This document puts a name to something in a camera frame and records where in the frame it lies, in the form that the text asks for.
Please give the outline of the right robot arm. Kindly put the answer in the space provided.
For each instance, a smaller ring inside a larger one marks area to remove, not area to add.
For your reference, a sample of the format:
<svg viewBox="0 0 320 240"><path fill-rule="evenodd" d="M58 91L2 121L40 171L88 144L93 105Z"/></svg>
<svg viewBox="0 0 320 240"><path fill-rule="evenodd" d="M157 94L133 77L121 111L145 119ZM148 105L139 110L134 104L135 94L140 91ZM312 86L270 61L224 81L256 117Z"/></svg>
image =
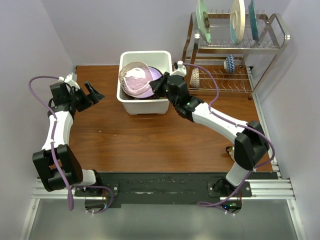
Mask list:
<svg viewBox="0 0 320 240"><path fill-rule="evenodd" d="M223 195L235 196L244 179L270 149L261 124L232 118L190 95L182 76L165 74L151 81L150 87L155 95L167 98L180 117L216 131L233 144L234 164L213 189Z"/></svg>

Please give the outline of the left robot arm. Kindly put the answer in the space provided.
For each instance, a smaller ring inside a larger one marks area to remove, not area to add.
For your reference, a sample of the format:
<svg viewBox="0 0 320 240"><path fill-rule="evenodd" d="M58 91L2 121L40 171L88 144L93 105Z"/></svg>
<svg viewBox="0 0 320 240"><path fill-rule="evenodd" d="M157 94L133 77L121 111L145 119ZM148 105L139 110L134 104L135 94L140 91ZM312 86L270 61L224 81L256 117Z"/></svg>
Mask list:
<svg viewBox="0 0 320 240"><path fill-rule="evenodd" d="M104 190L100 174L94 169L83 169L69 146L76 112L82 112L104 99L104 95L88 81L84 85L88 94L73 81L62 80L50 85L52 97L44 104L49 108L47 138L41 151L32 155L38 176L48 192L64 189L64 178L70 186L86 186L86 191L92 196L99 196Z"/></svg>

